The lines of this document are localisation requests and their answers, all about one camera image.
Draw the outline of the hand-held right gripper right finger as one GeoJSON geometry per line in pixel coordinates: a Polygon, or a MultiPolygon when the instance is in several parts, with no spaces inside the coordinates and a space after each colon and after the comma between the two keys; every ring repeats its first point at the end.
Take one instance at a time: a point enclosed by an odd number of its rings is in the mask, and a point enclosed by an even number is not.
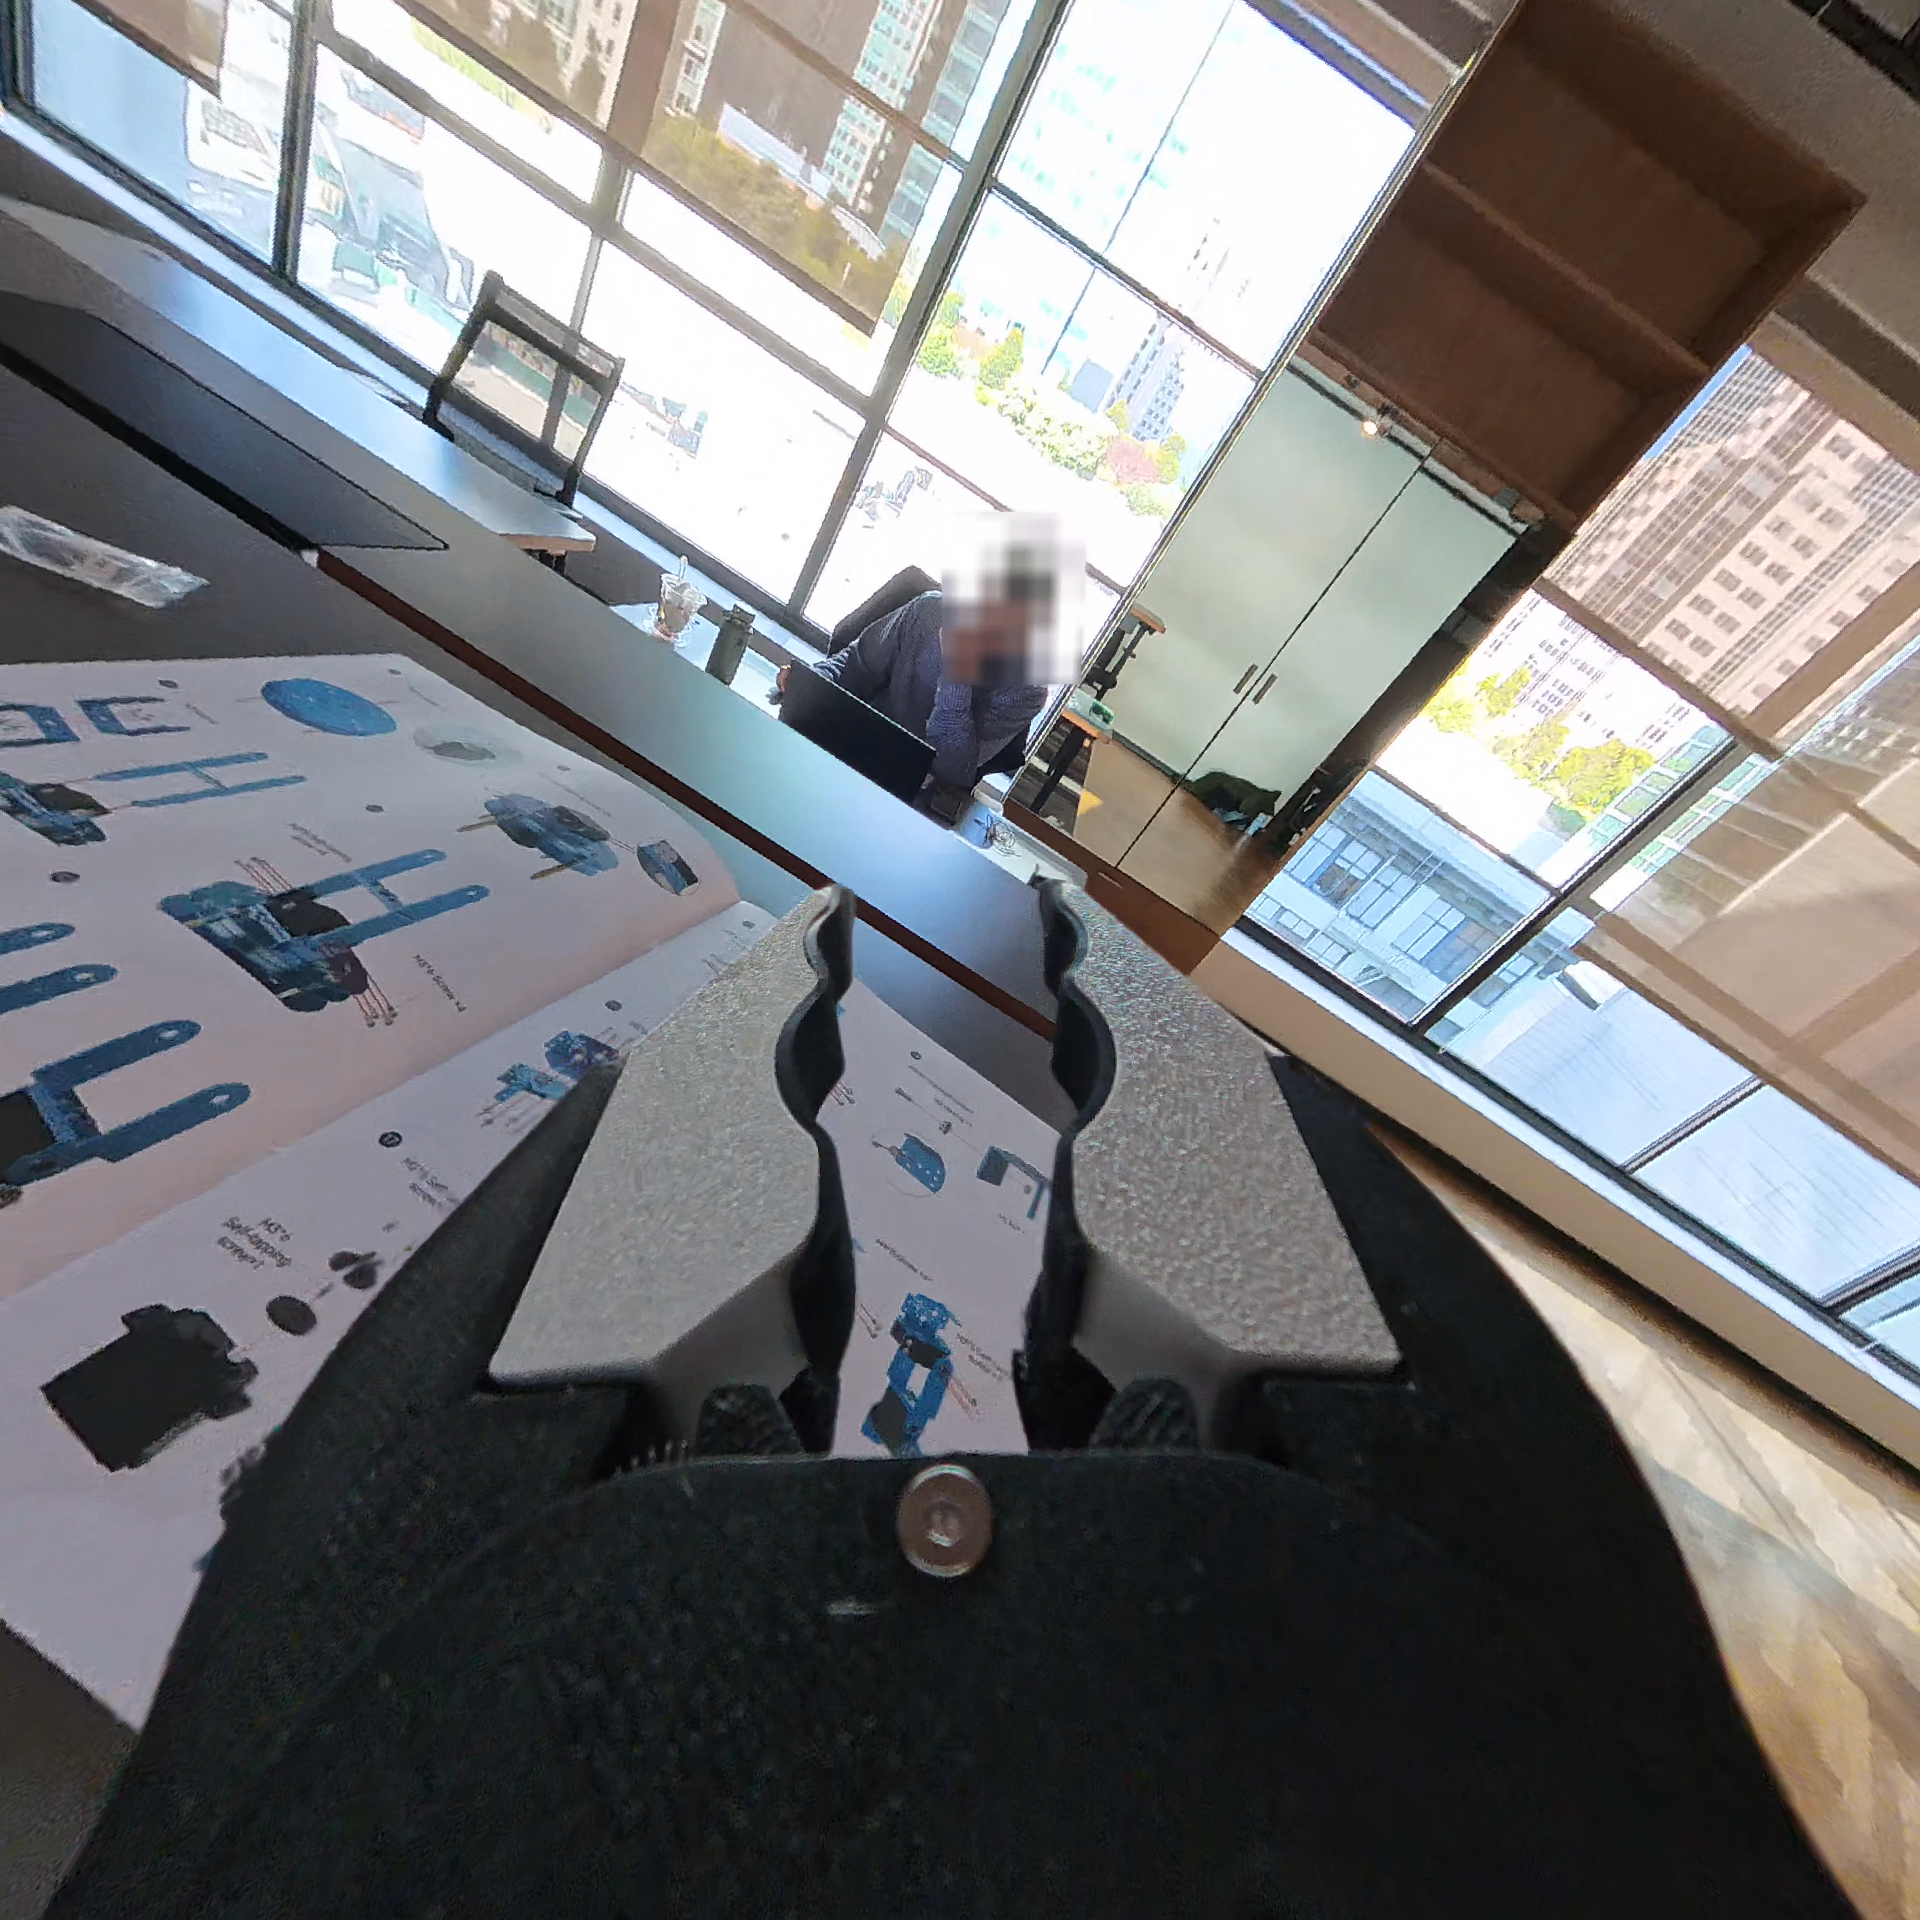
{"type": "Polygon", "coordinates": [[[1137,1380],[1215,1447],[1269,1380],[1387,1382],[1401,1347],[1274,1053],[1085,888],[1048,880],[1041,924],[1072,1118],[1018,1351],[1029,1447],[1085,1448],[1137,1380]]]}

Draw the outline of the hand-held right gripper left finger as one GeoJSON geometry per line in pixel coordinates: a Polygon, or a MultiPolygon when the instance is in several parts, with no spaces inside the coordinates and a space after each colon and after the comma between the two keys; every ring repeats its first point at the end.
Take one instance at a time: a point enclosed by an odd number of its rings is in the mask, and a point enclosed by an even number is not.
{"type": "Polygon", "coordinates": [[[827,1453],[858,1306],[823,1110],[858,903],[811,893],[639,1043],[493,1360],[509,1388],[639,1388],[690,1442],[709,1394],[769,1390],[827,1453]]]}

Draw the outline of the black laptop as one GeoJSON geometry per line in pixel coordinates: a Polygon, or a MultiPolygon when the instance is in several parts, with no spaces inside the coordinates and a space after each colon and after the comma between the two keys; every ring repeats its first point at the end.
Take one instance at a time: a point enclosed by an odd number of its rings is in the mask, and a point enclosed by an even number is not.
{"type": "Polygon", "coordinates": [[[781,719],[904,805],[914,805],[928,782],[930,743],[814,664],[787,667],[781,719]]]}

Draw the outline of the dark office table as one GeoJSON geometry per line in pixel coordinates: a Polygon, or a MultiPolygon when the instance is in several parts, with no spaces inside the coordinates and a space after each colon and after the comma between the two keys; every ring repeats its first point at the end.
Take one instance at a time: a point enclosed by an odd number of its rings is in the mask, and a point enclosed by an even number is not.
{"type": "MultiPolygon", "coordinates": [[[[614,608],[614,613],[634,626],[641,635],[670,647],[682,661],[696,670],[707,672],[723,634],[723,623],[733,620],[733,608],[707,604],[690,614],[686,626],[667,635],[659,626],[659,602],[632,604],[614,608]]],[[[816,654],[807,647],[799,652],[785,645],[782,635],[763,631],[759,623],[749,623],[749,635],[741,643],[741,661],[728,687],[750,709],[763,714],[769,719],[782,717],[781,677],[799,661],[806,667],[814,664],[816,654]]],[[[1015,824],[1005,811],[1005,792],[1008,782],[999,774],[976,783],[962,799],[930,799],[921,791],[912,805],[936,824],[954,832],[976,852],[989,856],[999,871],[1010,874],[1018,882],[1039,887],[1042,880],[1087,882],[1087,871],[1074,867],[1066,854],[1048,848],[1033,832],[1015,824]]]]}
{"type": "Polygon", "coordinates": [[[429,478],[418,484],[454,509],[543,560],[566,563],[595,550],[598,534],[575,509],[435,430],[426,430],[424,438],[429,478]]]}

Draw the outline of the black high-back chair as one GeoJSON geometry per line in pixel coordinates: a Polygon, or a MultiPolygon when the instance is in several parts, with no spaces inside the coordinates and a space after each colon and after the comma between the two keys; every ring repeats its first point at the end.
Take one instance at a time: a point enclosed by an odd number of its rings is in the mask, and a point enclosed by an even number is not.
{"type": "Polygon", "coordinates": [[[907,608],[927,592],[937,592],[941,586],[941,579],[927,574],[923,567],[901,567],[832,626],[827,654],[848,650],[869,626],[907,608]]]}

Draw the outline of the black mesh chair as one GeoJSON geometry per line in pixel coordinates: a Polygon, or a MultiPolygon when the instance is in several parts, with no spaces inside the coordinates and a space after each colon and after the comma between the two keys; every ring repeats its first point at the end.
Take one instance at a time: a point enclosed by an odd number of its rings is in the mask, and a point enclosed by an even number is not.
{"type": "Polygon", "coordinates": [[[570,508],[625,370],[625,356],[488,272],[429,387],[424,423],[570,508]]]}

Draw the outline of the clear plastic parts bag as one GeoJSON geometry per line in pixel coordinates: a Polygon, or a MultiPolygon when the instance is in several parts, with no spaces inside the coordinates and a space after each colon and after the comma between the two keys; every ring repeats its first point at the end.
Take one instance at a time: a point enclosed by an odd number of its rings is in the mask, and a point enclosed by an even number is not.
{"type": "Polygon", "coordinates": [[[149,611],[175,608],[209,586],[185,567],[142,557],[13,503],[2,508],[2,555],[149,611]]]}

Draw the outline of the large window wall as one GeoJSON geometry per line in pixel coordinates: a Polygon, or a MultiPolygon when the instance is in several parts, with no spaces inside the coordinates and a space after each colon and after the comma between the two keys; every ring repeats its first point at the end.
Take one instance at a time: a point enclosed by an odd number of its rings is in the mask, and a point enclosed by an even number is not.
{"type": "Polygon", "coordinates": [[[5,4],[5,102],[435,373],[622,366],[587,490],[827,626],[951,517],[1130,586],[1459,77],[1391,4],[5,4]]]}
{"type": "Polygon", "coordinates": [[[1915,421],[1773,324],[1245,927],[1919,1362],[1915,421]]]}

